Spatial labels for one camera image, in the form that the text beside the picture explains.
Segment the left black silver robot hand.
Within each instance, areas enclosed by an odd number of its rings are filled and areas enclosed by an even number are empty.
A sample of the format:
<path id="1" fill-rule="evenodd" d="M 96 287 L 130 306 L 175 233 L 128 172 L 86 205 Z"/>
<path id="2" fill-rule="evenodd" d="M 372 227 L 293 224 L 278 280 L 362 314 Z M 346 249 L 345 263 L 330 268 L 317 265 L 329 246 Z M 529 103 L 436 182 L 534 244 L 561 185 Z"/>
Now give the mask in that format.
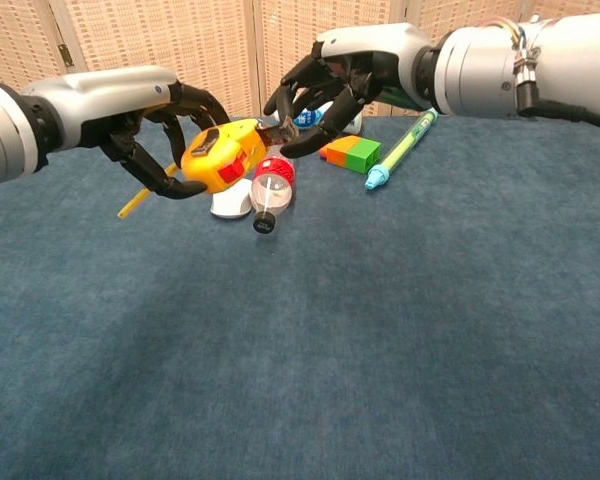
<path id="1" fill-rule="evenodd" d="M 164 67 L 124 67 L 67 74 L 27 85 L 21 94 L 37 144 L 38 166 L 47 155 L 99 147 L 149 191 L 180 200 L 210 190 L 208 181 L 184 182 L 167 175 L 135 140 L 147 119 L 163 125 L 179 168 L 186 142 L 178 118 L 188 116 L 201 130 L 229 117 L 208 91 L 180 82 Z"/>

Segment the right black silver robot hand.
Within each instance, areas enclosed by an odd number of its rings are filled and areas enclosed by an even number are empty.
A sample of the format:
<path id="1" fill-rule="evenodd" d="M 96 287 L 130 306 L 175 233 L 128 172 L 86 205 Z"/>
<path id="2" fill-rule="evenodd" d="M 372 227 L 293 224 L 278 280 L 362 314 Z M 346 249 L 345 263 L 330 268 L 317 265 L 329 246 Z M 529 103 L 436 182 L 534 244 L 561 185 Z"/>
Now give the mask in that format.
<path id="1" fill-rule="evenodd" d="M 409 23 L 343 27 L 319 34 L 310 53 L 280 80 L 263 113 L 284 121 L 303 110 L 331 106 L 318 124 L 281 147 L 299 158 L 318 151 L 374 101 L 415 111 L 431 107 L 417 73 L 433 48 Z"/>

